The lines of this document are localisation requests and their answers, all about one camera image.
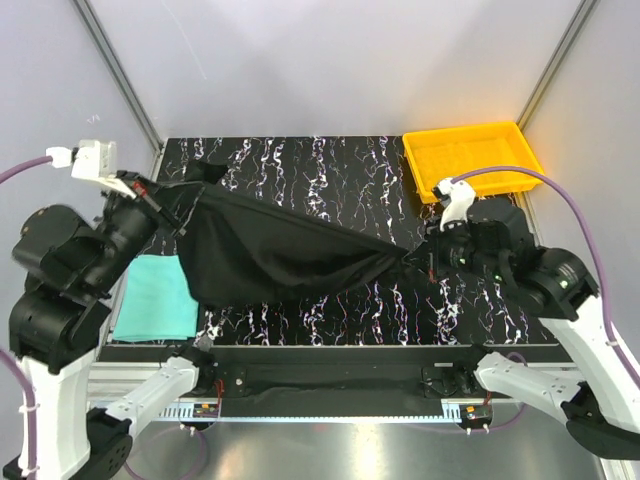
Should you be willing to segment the black t shirt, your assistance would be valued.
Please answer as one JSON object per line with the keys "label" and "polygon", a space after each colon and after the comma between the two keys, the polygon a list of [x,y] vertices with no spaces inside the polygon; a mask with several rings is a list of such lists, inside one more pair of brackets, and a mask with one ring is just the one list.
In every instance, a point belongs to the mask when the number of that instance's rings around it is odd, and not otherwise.
{"label": "black t shirt", "polygon": [[317,217],[228,191],[225,165],[192,160],[198,188],[177,255],[191,297],[209,307],[325,296],[402,266],[409,251]]}

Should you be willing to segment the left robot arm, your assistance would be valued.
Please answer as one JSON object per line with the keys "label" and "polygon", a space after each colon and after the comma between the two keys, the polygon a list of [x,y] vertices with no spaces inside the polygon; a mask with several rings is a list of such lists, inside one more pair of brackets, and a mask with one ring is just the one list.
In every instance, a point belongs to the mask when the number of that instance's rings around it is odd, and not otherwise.
{"label": "left robot arm", "polygon": [[24,437],[20,455],[3,467],[4,478],[109,479],[168,405],[214,388],[213,356],[187,345],[121,399],[105,408],[88,404],[112,287],[158,229],[185,235],[205,188],[201,181],[156,183],[120,171],[103,191],[96,226],[65,205],[25,221],[12,255],[27,277],[1,355],[23,389]]}

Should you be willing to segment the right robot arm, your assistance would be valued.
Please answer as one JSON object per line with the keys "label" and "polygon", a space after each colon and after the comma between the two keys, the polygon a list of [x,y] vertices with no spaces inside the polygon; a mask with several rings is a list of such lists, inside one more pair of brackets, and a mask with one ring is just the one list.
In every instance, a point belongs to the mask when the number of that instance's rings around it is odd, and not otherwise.
{"label": "right robot arm", "polygon": [[603,295],[575,254],[537,245],[524,212],[492,198],[458,219],[429,220],[408,261],[433,279],[468,273],[493,281],[555,336],[582,375],[543,373],[474,345],[451,368],[460,393],[509,396],[556,419],[600,458],[638,460],[639,388],[606,337]]}

